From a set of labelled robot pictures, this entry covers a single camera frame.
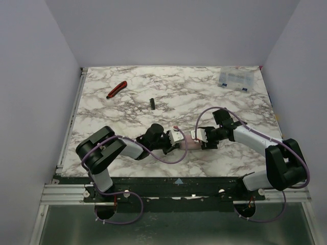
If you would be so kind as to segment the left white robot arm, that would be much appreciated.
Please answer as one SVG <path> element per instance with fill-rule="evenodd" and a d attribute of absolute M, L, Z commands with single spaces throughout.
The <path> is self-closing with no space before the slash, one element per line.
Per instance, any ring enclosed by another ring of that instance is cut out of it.
<path fill-rule="evenodd" d="M 145 134 L 136 138 L 136 142 L 119 138 L 111 127 L 104 126 L 82 141 L 76 147 L 76 154 L 98 190 L 107 192 L 113 186 L 108 167 L 117 156 L 142 160 L 153 150 L 162 150 L 167 154 L 178 147 L 172 132 L 165 132 L 160 124 L 152 124 Z"/>

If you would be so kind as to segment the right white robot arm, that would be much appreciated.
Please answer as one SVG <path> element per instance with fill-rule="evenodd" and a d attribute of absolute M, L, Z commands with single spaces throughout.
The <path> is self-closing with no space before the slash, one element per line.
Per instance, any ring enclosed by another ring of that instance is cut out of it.
<path fill-rule="evenodd" d="M 240 186 L 247 191 L 286 188 L 301 189 L 310 182 L 310 171 L 296 140 L 282 140 L 263 134 L 242 121 L 226 108 L 212 107 L 215 127 L 195 126 L 194 140 L 202 142 L 202 149 L 214 149 L 228 139 L 243 144 L 265 158 L 263 171 L 241 178 Z"/>

